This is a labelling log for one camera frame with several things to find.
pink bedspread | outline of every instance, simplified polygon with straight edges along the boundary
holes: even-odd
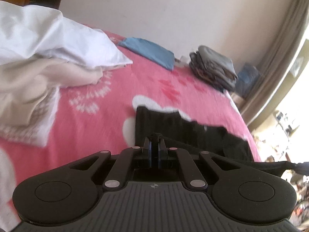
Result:
[[[108,35],[113,40],[121,39]],[[223,125],[230,133],[247,139],[254,159],[260,161],[249,130],[230,97],[197,80],[188,67],[175,67],[169,72],[127,49],[119,49],[133,60],[132,65],[104,72],[96,85],[61,90],[45,148],[0,139],[0,157],[12,163],[14,185],[97,151],[117,154],[134,145],[138,105],[167,112],[178,109],[183,118]]]

black garment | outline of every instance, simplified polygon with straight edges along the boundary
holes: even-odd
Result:
[[[253,161],[248,142],[228,133],[224,127],[200,125],[196,121],[182,119],[179,112],[160,113],[139,106],[136,112],[135,145],[143,146],[145,137],[152,133],[162,134],[166,147],[185,148],[180,142],[198,148],[198,152],[207,150],[230,159]]]
[[[170,138],[164,137],[161,134],[157,134],[157,133],[153,133],[152,135],[149,135],[148,138],[151,141],[157,140],[157,143],[159,142],[160,138],[163,138],[165,146],[167,148],[170,148],[170,147],[182,148],[182,149],[187,150],[189,154],[192,154],[192,155],[198,155],[199,152],[203,151],[202,149],[181,143],[176,140],[172,140]],[[245,161],[245,160],[240,160],[240,159],[233,159],[233,161],[244,164],[249,167],[253,167],[255,169],[261,170],[266,173],[270,173],[278,177],[281,177],[285,170],[290,170],[290,169],[294,170],[296,173],[300,175],[309,176],[309,162],[295,164],[289,161],[253,162],[253,161]]]

gray folded garment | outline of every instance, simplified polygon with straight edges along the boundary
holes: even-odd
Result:
[[[220,80],[224,80],[229,85],[229,88],[226,89],[232,90],[235,88],[238,77],[232,60],[204,45],[201,45],[198,51],[203,61],[203,68],[220,78]]]

stack of folded clothes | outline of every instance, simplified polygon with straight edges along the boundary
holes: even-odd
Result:
[[[189,66],[198,79],[221,92],[234,91],[238,77],[231,59],[203,45],[191,52],[190,58]]]

white wall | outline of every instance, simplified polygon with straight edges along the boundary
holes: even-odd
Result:
[[[201,44],[230,57],[236,71],[268,50],[291,0],[62,0],[64,16],[188,56]]]

